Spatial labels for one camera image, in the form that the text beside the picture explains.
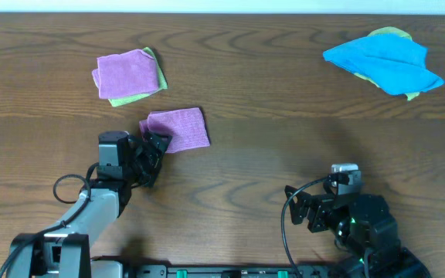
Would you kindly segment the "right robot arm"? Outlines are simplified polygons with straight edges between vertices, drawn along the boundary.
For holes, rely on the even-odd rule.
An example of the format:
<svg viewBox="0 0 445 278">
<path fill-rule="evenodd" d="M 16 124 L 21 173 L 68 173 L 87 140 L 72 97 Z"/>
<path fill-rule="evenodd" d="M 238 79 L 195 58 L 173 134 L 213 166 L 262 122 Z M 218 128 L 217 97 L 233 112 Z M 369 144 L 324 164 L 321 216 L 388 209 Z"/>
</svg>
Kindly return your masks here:
<svg viewBox="0 0 445 278">
<path fill-rule="evenodd" d="M 286 186 L 284 208 L 290 209 L 295 225 L 308 220 L 310 232 L 331 231 L 335 245 L 350 254 L 331 266 L 329 277 L 430 277 L 425 265 L 398 235 L 398 224 L 380 195 L 358 189 L 342 194 L 328 189 L 311 195 Z"/>
</svg>

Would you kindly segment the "purple microfiber cloth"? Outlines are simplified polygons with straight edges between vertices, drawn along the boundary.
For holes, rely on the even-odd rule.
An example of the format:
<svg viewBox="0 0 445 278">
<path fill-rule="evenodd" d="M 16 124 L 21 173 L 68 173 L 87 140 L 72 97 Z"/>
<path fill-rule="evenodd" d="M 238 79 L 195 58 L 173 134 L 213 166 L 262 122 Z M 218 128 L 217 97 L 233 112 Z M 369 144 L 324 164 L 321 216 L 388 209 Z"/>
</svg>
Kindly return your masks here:
<svg viewBox="0 0 445 278">
<path fill-rule="evenodd" d="M 210 141 L 202 111 L 198 107 L 150 112 L 145 120 L 139 122 L 142 133 L 171 136 L 167 153 L 209 147 Z"/>
</svg>

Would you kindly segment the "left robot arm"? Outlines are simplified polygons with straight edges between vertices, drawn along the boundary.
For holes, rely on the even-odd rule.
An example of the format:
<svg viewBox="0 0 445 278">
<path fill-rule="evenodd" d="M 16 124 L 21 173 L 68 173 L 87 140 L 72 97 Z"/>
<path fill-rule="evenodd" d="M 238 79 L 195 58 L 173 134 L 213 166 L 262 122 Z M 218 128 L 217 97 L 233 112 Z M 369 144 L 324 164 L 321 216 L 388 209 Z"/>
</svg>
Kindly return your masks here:
<svg viewBox="0 0 445 278">
<path fill-rule="evenodd" d="M 79 197 L 50 227 L 20 233 L 0 277 L 138 277 L 141 269 L 116 257 L 93 258 L 90 249 L 122 214 L 133 188 L 152 187 L 171 142 L 168 135 L 108 131 L 98 137 L 98 162 L 85 175 Z"/>
</svg>

